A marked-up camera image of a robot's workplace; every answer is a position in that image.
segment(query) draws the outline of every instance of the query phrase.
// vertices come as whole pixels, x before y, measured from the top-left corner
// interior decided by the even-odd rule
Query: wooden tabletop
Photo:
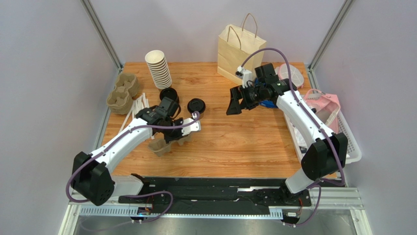
[[[291,63],[304,76],[302,94],[310,89],[303,63]],[[172,88],[180,97],[179,117],[193,98],[206,103],[201,132],[183,146],[172,144],[171,152],[157,157],[148,148],[150,140],[137,146],[115,169],[114,175],[285,178],[299,168],[283,112],[262,106],[240,115],[226,116],[230,88],[237,86],[217,73],[217,63],[168,63]],[[126,63],[123,72],[136,74],[140,90],[150,106],[158,105],[155,87],[145,63]],[[110,114],[103,144],[117,135],[125,115]]]

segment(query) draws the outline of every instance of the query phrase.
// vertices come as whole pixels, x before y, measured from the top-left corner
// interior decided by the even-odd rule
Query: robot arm
[[[179,109],[179,104],[165,97],[159,106],[145,108],[136,114],[136,118],[117,136],[91,154],[80,152],[74,158],[72,172],[81,168],[73,180],[71,187],[77,190],[83,199],[87,198],[96,206],[105,203],[110,197],[136,195],[143,183],[130,177],[119,179],[110,174],[120,161],[136,146],[161,132],[166,143],[179,140],[191,132],[200,131],[200,121],[192,118],[175,120],[173,116]],[[92,156],[100,156],[85,166]]]
[[[251,110],[258,106],[259,102],[271,100],[289,116],[292,123],[300,131],[309,149],[301,161],[301,169],[288,178],[285,184],[280,187],[283,193],[283,201],[291,204],[297,200],[300,193],[309,185],[338,170],[334,155],[322,131],[330,137],[342,167],[345,166],[348,139],[343,133],[335,134],[311,110],[307,109],[307,112],[315,121],[320,123],[320,128],[318,128],[301,107],[301,105],[304,107],[308,106],[297,91],[297,88],[294,84],[289,84],[288,79],[279,80],[272,64],[258,67],[255,69],[255,72],[258,83],[256,85],[254,83],[254,86],[249,86],[247,80],[252,77],[252,72],[242,67],[238,68],[236,75],[242,78],[243,85],[231,88],[231,101],[226,114],[240,114],[242,109]],[[293,86],[295,94],[300,100],[299,103],[294,99],[290,86]]]

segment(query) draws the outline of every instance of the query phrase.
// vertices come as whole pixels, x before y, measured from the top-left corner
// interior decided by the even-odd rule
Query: white paper cup
[[[166,85],[156,85],[155,84],[155,86],[158,88],[158,89],[165,89],[165,88],[168,88],[168,87],[170,87],[172,85],[172,82],[169,82],[168,84],[166,84]]]
[[[162,74],[165,74],[165,73],[167,73],[169,70],[168,70],[168,68],[165,68],[165,69],[163,69],[163,70],[159,70],[159,71],[153,71],[153,70],[150,70],[150,72],[151,72],[151,74],[152,75],[156,75],[156,76],[160,76],[160,75],[162,75]]]
[[[160,67],[160,66],[162,66],[162,65],[164,65],[164,64],[166,64],[166,60],[165,60],[165,58],[163,58],[160,62],[158,62],[158,63],[156,63],[156,64],[149,64],[149,63],[146,63],[150,68],[157,68],[157,67]]]
[[[165,54],[160,50],[153,50],[146,54],[145,61],[149,65],[157,65],[159,64],[163,59],[165,59]]]
[[[165,86],[165,85],[170,84],[170,83],[171,83],[171,81],[166,81],[166,82],[163,82],[163,83],[158,83],[158,82],[154,82],[154,83],[155,83],[155,85],[157,85],[157,86]]]
[[[163,73],[157,73],[157,74],[152,74],[152,77],[154,78],[154,80],[161,80],[161,79],[165,79],[167,77],[169,77],[169,71],[165,71]]]
[[[157,88],[164,89],[171,86],[171,74],[169,73],[168,63],[162,51],[153,50],[148,52],[145,56],[145,61]]]

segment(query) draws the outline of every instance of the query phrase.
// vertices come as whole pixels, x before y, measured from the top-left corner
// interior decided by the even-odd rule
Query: metal frame
[[[80,204],[67,206],[67,211],[65,212],[64,219],[61,223],[61,228],[59,229],[59,235],[73,235],[75,227],[77,226],[78,216],[80,210],[83,206]]]
[[[329,31],[324,37],[322,44],[320,45],[319,49],[314,55],[313,60],[311,61],[310,65],[308,66],[309,70],[314,70],[315,67],[317,66],[318,62],[320,61],[321,57],[324,54],[324,51],[327,49],[328,45],[330,44],[330,41],[333,39],[334,35],[336,34],[337,29],[340,27],[343,19],[348,14],[348,11],[350,10],[352,3],[354,1],[355,0],[345,0],[345,2],[343,3],[342,7],[339,10],[339,13],[337,13],[336,18],[334,19],[332,25],[330,26]]]
[[[316,202],[318,189],[310,189],[311,200]],[[123,216],[123,217],[154,217],[157,214],[138,215],[138,208],[145,208],[146,204],[120,204],[108,201],[100,207],[92,203],[69,203],[67,212],[59,231],[59,235],[71,235],[75,231],[79,216]],[[166,214],[164,218],[222,218],[222,219],[282,219],[282,210],[297,209],[297,207],[269,207],[269,215],[216,215],[216,214]],[[319,209],[321,210],[350,210],[358,235],[371,235],[372,231],[366,217],[357,188],[322,188]]]
[[[80,0],[88,13],[94,27],[96,28],[103,44],[105,45],[110,57],[112,58],[115,66],[119,69],[119,72],[122,71],[123,65],[119,60],[116,51],[110,43],[109,38],[107,37],[103,26],[101,25],[96,12],[90,2],[90,0]],[[307,68],[308,78],[312,88],[318,89],[318,83],[315,78],[314,68],[317,66],[319,60],[321,59],[324,51],[329,45],[330,41],[334,37],[337,29],[339,28],[342,20],[346,16],[348,10],[350,9],[354,0],[345,0],[343,3],[337,17],[335,18],[333,24],[331,25],[329,31],[327,32],[323,42],[321,43],[319,49],[317,50],[312,62]],[[107,110],[107,113],[102,121],[102,127],[100,133],[95,141],[95,146],[101,146],[101,142],[104,137],[104,132],[106,129],[107,122],[109,120],[110,112]],[[310,190],[311,200],[316,202],[318,196],[318,189]],[[116,201],[108,201],[103,204],[101,207],[96,207],[92,203],[85,203],[83,205],[77,203],[69,203],[67,211],[65,213],[64,219],[59,230],[60,235],[72,235],[75,231],[78,217],[80,215],[101,215],[101,216],[132,216],[133,211],[137,211],[138,207],[146,207],[146,204],[119,204]],[[282,216],[282,209],[279,207],[269,207],[270,215],[265,216],[229,216],[229,215],[207,215],[207,214],[167,214],[163,217],[175,217],[175,218],[240,218],[240,219],[279,219]],[[321,210],[350,210],[352,219],[354,221],[355,229],[359,235],[371,235],[372,231],[368,223],[368,219],[365,213],[365,209],[362,204],[359,192],[357,188],[322,188],[322,197],[320,200],[319,209]]]
[[[89,15],[91,22],[93,23],[95,29],[97,30],[97,33],[100,36],[101,41],[103,42],[104,46],[106,47],[106,50],[108,51],[111,59],[113,60],[113,63],[119,69],[119,72],[120,72],[123,69],[123,64],[120,61],[119,57],[117,56],[117,53],[115,49],[113,48],[112,44],[110,43],[109,37],[107,37],[107,34],[104,31],[104,28],[101,25],[101,22],[98,19],[96,12],[94,11],[93,5],[91,4],[90,0],[80,0],[80,1],[83,4],[87,14]]]

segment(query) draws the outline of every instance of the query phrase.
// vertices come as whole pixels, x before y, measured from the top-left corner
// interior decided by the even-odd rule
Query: gray wall
[[[217,61],[218,35],[257,19],[261,38],[283,50],[290,61],[310,63],[343,0],[92,0],[123,62],[144,61],[154,49],[169,61]],[[245,25],[255,31],[248,19]],[[280,61],[267,52],[264,61]]]
[[[0,4],[0,234],[57,234],[116,69],[79,0]]]
[[[417,2],[357,0],[316,70],[363,153],[346,166],[373,233],[416,234]]]

